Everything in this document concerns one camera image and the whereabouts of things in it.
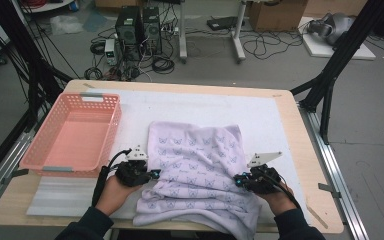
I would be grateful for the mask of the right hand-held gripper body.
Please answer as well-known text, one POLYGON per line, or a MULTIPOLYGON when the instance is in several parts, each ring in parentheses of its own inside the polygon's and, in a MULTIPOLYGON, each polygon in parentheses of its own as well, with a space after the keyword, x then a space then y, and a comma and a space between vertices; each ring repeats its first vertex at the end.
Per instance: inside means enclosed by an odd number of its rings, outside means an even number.
POLYGON ((252 177, 248 179, 244 188, 257 194, 279 192, 278 185, 281 181, 279 173, 274 167, 269 167, 267 163, 281 155, 281 152, 255 153, 247 163, 252 177))

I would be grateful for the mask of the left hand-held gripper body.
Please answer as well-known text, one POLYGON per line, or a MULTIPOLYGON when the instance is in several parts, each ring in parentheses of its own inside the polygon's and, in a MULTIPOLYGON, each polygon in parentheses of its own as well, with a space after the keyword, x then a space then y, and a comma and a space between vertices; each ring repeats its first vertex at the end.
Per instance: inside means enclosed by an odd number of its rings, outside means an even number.
POLYGON ((147 171, 147 154, 136 146, 127 155, 125 161, 118 164, 115 172, 118 180, 125 186, 134 187, 148 183, 151 174, 147 171))

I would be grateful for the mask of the lilac printed blanket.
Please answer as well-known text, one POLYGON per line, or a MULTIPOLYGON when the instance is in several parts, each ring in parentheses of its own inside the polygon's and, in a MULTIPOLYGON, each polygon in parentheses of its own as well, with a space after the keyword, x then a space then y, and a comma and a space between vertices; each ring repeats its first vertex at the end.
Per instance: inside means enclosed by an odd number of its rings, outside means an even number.
POLYGON ((134 225, 191 221, 237 240, 253 239, 261 204, 235 185, 234 176, 247 170, 238 126, 153 122, 148 156, 148 168, 158 169, 160 178, 142 191, 134 225))

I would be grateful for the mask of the pink plastic basket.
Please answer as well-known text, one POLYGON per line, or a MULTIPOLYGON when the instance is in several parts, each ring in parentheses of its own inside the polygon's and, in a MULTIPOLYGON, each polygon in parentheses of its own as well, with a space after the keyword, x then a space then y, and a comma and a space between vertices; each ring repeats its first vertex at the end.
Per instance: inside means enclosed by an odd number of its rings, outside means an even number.
POLYGON ((20 167, 42 176, 96 177, 109 161, 121 115, 117 94, 60 94, 20 167))

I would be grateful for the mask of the person's right hand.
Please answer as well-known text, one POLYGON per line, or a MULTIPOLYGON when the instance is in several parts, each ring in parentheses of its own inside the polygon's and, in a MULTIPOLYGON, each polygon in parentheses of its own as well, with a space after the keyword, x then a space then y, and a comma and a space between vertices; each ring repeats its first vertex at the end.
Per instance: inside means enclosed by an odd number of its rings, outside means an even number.
POLYGON ((296 205, 283 191, 270 194, 259 194, 259 197, 268 203, 272 213, 275 216, 279 216, 286 211, 296 209, 296 205))

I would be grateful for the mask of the thin wooden stick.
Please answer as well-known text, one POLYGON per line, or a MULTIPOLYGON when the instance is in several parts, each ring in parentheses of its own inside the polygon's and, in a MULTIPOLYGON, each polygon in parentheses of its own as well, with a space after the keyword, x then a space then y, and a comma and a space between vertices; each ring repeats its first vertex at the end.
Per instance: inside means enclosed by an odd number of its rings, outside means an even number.
POLYGON ((328 229, 328 212, 324 199, 307 197, 306 206, 312 218, 315 220, 314 225, 322 229, 328 229))

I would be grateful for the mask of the white grid mat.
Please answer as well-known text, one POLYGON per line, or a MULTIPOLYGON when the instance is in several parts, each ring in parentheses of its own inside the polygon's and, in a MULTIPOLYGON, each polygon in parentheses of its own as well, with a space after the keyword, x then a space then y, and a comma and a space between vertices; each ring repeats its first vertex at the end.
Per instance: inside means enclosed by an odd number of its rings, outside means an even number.
POLYGON ((300 206, 306 206, 280 107, 274 99, 117 89, 109 92, 120 97, 122 111, 112 148, 114 153, 137 145, 146 149, 148 129, 153 121, 199 127, 237 125, 242 135, 245 159, 250 160, 256 153, 280 152, 282 155, 268 165, 286 180, 300 206))

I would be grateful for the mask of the grey power supply unit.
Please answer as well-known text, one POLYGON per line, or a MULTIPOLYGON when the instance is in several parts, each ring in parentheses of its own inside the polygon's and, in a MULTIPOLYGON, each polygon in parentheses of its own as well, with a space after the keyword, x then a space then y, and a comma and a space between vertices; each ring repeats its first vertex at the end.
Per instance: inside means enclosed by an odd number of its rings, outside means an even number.
POLYGON ((105 41, 104 54, 106 56, 107 63, 110 66, 115 66, 118 63, 118 53, 114 39, 107 39, 105 41))

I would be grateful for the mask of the black computer tower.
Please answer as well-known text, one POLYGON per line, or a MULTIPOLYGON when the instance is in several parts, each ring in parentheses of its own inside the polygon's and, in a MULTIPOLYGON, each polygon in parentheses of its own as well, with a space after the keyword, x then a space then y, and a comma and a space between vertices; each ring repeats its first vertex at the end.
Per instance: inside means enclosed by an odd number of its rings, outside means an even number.
POLYGON ((162 40, 159 8, 144 7, 142 19, 147 52, 153 55, 161 54, 162 40))
POLYGON ((139 46, 143 40, 143 25, 138 6, 122 6, 116 24, 121 52, 126 60, 140 59, 139 46))

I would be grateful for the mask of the white floor board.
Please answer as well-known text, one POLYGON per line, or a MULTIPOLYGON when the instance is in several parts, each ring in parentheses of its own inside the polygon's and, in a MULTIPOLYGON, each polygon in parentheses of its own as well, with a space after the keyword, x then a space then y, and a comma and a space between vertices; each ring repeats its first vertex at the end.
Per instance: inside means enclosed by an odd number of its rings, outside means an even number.
MULTIPOLYGON (((307 32, 308 23, 312 17, 302 17, 299 22, 299 32, 302 35, 304 45, 312 57, 330 58, 333 53, 333 47, 317 34, 307 32)), ((362 44, 352 57, 353 60, 370 60, 376 59, 376 56, 362 44)))

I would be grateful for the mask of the black flat device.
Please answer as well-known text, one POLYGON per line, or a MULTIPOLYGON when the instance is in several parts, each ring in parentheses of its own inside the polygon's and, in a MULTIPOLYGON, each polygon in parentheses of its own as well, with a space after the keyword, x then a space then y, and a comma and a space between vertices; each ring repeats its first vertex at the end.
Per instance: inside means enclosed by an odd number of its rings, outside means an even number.
POLYGON ((237 17, 222 17, 208 20, 207 26, 213 31, 231 30, 237 26, 237 22, 237 17))

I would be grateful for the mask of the clear plastic bag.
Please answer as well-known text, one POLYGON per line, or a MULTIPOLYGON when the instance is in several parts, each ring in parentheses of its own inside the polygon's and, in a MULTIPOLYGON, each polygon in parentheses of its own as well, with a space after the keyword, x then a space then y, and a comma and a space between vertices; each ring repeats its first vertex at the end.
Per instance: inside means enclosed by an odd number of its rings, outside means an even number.
POLYGON ((54 35, 75 34, 83 31, 83 25, 74 16, 55 16, 50 19, 50 26, 54 35))

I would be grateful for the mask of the grey headset device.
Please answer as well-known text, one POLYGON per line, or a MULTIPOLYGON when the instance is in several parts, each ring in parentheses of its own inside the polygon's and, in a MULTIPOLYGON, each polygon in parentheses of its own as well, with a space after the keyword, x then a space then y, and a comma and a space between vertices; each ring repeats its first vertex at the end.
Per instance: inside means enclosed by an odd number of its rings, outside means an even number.
POLYGON ((321 19, 311 20, 307 32, 316 33, 333 46, 354 23, 354 19, 344 13, 327 13, 321 19))

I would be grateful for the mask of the aluminium rail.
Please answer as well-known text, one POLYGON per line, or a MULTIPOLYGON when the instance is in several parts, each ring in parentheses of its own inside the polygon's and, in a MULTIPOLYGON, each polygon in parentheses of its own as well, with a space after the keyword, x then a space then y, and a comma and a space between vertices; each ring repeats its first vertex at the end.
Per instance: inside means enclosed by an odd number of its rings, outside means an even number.
POLYGON ((299 112, 308 125, 307 131, 315 140, 316 152, 320 155, 322 161, 322 170, 328 179, 328 185, 341 192, 342 198, 333 198, 339 206, 339 213, 343 226, 348 230, 353 240, 370 240, 363 221, 354 204, 351 193, 348 190, 346 181, 342 175, 341 169, 337 163, 334 151, 329 143, 325 143, 321 134, 321 121, 316 113, 308 112, 299 107, 299 112))
POLYGON ((3 187, 14 177, 19 161, 28 149, 34 135, 22 131, 18 136, 10 133, 0 146, 0 196, 3 187))

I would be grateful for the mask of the white desk frame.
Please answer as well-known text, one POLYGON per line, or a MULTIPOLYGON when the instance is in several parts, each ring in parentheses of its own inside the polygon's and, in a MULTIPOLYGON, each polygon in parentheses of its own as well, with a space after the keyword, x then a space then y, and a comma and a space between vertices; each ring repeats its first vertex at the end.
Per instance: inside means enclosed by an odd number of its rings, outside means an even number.
MULTIPOLYGON (((185 2, 186 0, 180 0, 180 17, 179 17, 179 57, 182 63, 187 61, 187 42, 186 42, 186 28, 185 28, 185 2)), ((240 41, 240 33, 242 28, 242 22, 244 20, 245 10, 246 10, 246 0, 239 0, 239 8, 237 14, 237 23, 235 29, 230 33, 230 37, 235 47, 237 63, 240 64, 246 59, 245 53, 240 41)))

